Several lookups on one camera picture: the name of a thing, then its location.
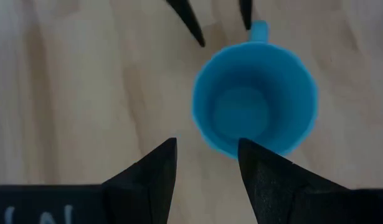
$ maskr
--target blue cup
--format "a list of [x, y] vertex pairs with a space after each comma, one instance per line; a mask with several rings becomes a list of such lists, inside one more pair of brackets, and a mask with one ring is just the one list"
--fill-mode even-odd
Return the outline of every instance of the blue cup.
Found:
[[311, 75], [292, 52], [267, 41], [267, 23], [255, 21], [248, 42], [216, 53], [196, 79], [194, 122], [209, 145], [233, 158], [240, 138], [285, 155], [317, 117]]

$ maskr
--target cup rim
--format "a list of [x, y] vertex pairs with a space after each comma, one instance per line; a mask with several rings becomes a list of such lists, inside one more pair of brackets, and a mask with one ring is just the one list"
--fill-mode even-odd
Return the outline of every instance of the cup rim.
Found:
[[296, 147], [298, 147], [302, 143], [302, 141], [304, 141], [309, 136], [310, 132], [313, 130], [315, 121], [318, 117], [318, 88], [316, 86], [316, 83], [315, 83], [312, 75], [308, 71], [308, 69], [302, 63], [301, 59], [299, 57], [297, 57], [292, 51], [290, 51], [288, 49], [285, 49], [283, 47], [280, 47], [280, 46], [277, 46], [277, 45], [274, 45], [271, 43], [266, 43], [266, 42], [245, 42], [245, 43], [241, 43], [241, 44], [226, 46], [223, 49], [216, 52], [211, 57], [211, 59], [209, 61], [207, 61], [204, 64], [204, 66], [202, 66], [202, 68], [198, 72], [197, 77], [195, 79], [193, 94], [192, 94], [192, 118], [193, 118], [198, 130], [201, 132], [203, 139], [208, 143], [208, 145], [210, 147], [213, 147], [215, 150], [225, 154], [226, 156], [229, 156], [233, 159], [238, 159], [238, 155], [233, 155], [232, 153], [230, 153], [224, 149], [221, 149], [221, 147], [219, 147], [214, 141], [212, 141], [210, 139], [210, 137], [206, 134], [205, 128], [203, 128], [203, 125], [201, 125], [198, 117], [196, 116], [194, 109], [195, 109], [195, 104], [196, 104], [196, 87], [197, 87], [198, 83], [200, 82], [200, 79], [203, 76], [206, 68], [211, 64], [211, 62], [215, 58], [219, 57], [219, 55], [224, 54], [224, 53], [226, 53], [226, 52], [228, 52], [234, 48], [244, 47], [246, 45], [265, 45], [267, 47], [272, 47], [275, 50], [280, 50], [280, 51], [284, 52], [285, 54], [288, 54], [290, 56], [290, 58], [292, 58], [295, 61], [295, 63], [297, 63], [298, 66], [303, 69], [303, 71], [306, 74], [308, 81], [310, 82], [311, 92], [313, 93], [313, 108], [312, 108], [312, 114], [311, 114], [310, 121], [309, 121], [308, 125], [306, 126], [305, 130], [300, 134], [298, 139], [296, 141], [294, 141], [294, 143], [291, 144], [290, 147], [288, 147], [287, 149], [284, 149], [282, 152], [278, 152], [279, 155], [285, 156], [285, 155], [289, 154], [291, 151], [293, 151]]

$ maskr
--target light wooden surface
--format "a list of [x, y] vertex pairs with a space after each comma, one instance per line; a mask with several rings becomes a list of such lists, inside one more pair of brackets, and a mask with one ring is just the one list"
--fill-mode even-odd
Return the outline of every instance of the light wooden surface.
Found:
[[[235, 160], [191, 119], [196, 73], [243, 42], [237, 0], [190, 0], [202, 49], [163, 0], [0, 0], [0, 183], [99, 183], [169, 137], [169, 223], [256, 223]], [[270, 42], [319, 86], [288, 158], [350, 188], [383, 187], [383, 0], [256, 0]]]

